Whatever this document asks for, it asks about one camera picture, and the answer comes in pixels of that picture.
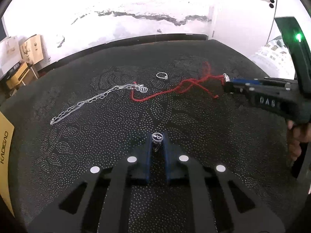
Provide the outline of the right hand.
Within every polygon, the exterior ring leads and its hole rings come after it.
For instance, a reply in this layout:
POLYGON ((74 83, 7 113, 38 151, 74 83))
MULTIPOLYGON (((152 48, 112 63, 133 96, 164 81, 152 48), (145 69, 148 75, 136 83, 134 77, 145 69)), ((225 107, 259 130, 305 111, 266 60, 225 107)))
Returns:
POLYGON ((288 153, 292 161, 301 155, 300 143, 310 143, 310 123, 298 125, 292 120, 286 120, 288 153))

